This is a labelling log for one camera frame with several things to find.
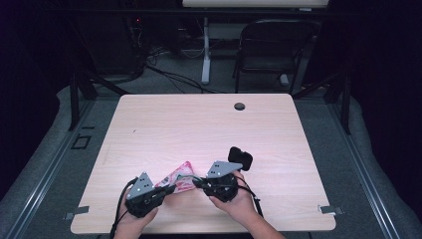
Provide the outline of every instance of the pink fabric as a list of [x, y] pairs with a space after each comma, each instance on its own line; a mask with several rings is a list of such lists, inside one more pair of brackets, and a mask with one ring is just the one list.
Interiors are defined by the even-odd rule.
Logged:
[[192, 165], [190, 164], [190, 162], [185, 161], [176, 170], [174, 170], [172, 173], [170, 173], [168, 176], [158, 182], [155, 187], [176, 184], [176, 188], [174, 189], [173, 193], [191, 190], [195, 188], [195, 185], [192, 182], [192, 177], [189, 175], [194, 176], [195, 174], [193, 173]]

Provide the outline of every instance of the person's right hand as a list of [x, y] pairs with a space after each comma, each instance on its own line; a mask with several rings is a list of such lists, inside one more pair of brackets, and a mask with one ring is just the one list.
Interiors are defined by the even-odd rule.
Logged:
[[[236, 177], [244, 179], [244, 176], [239, 171], [232, 172]], [[245, 182], [241, 179], [237, 179], [240, 186], [245, 186]], [[259, 215], [255, 210], [251, 193], [246, 190], [239, 189], [238, 194], [231, 201], [222, 202], [214, 196], [209, 197], [214, 205], [227, 212], [233, 220], [243, 224], [243, 220], [251, 218], [251, 216]]]

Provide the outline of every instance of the chair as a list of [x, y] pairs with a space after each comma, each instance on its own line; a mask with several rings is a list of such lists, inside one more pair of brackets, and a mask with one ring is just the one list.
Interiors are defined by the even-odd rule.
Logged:
[[305, 20], [264, 19], [248, 24], [240, 36], [233, 78], [236, 93], [241, 73], [293, 74], [289, 94], [294, 89], [304, 47], [317, 36], [319, 23]]

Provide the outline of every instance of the cable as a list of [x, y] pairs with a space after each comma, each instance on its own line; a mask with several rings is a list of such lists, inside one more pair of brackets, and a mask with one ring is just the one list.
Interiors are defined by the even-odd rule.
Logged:
[[118, 217], [118, 214], [120, 212], [120, 206], [121, 203], [123, 201], [123, 196], [126, 193], [127, 189], [131, 186], [134, 185], [137, 181], [137, 177], [133, 180], [131, 180], [130, 182], [127, 183], [127, 185], [124, 187], [123, 191], [121, 192], [120, 198], [118, 199], [118, 205], [117, 205], [117, 210], [115, 212], [115, 218], [114, 218], [114, 223], [111, 227], [111, 230], [109, 232], [109, 238], [114, 238], [114, 234], [115, 234], [115, 230], [117, 229], [117, 224], [118, 222], [120, 222], [121, 218], [123, 218], [123, 216], [127, 213], [127, 210], [123, 213], [123, 215], [121, 215], [120, 217]]

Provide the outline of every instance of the black metal bar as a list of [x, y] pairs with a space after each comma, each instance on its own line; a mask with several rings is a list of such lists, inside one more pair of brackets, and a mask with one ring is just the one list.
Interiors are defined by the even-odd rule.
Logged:
[[342, 93], [342, 100], [341, 100], [341, 116], [340, 122], [344, 131], [347, 134], [350, 134], [350, 129], [348, 127], [348, 116], [349, 116], [349, 109], [350, 109], [350, 76], [344, 76], [344, 89]]
[[112, 83], [108, 82], [106, 79], [104, 79], [104, 78], [102, 78], [102, 77], [100, 77], [100, 76], [98, 76], [98, 75], [96, 75], [96, 74], [92, 73], [92, 72], [91, 72], [91, 71], [89, 71], [89, 70], [82, 70], [82, 73], [84, 73], [84, 74], [85, 74], [85, 75], [87, 75], [89, 78], [91, 78], [91, 79], [93, 79], [94, 81], [96, 81], [96, 82], [98, 82], [98, 83], [102, 84], [103, 86], [105, 86], [105, 87], [106, 87], [106, 88], [108, 88], [109, 90], [111, 90], [111, 91], [113, 91], [113, 92], [117, 93], [117, 94], [118, 94], [118, 95], [120, 95], [120, 96], [123, 96], [123, 95], [127, 95], [127, 94], [129, 94], [129, 92], [127, 92], [127, 91], [125, 91], [125, 90], [123, 90], [123, 89], [121, 89], [121, 88], [119, 88], [119, 87], [115, 86], [114, 84], [112, 84]]
[[310, 94], [311, 92], [315, 91], [316, 89], [322, 87], [323, 85], [328, 84], [331, 81], [335, 80], [338, 76], [340, 76], [340, 73], [336, 73], [334, 75], [331, 75], [331, 76], [325, 78], [324, 80], [322, 80], [322, 81], [320, 81], [318, 83], [315, 83], [315, 84], [313, 84], [313, 85], [311, 85], [311, 86], [309, 86], [309, 87], [307, 87], [307, 88], [299, 91], [298, 93], [293, 94], [292, 95], [292, 98], [295, 99], [295, 100], [297, 100], [297, 99], [300, 99], [302, 97], [305, 97], [308, 94]]
[[77, 73], [75, 72], [70, 80], [70, 90], [71, 90], [72, 121], [71, 121], [71, 126], [69, 127], [69, 131], [72, 131], [80, 119], [78, 79], [77, 79]]

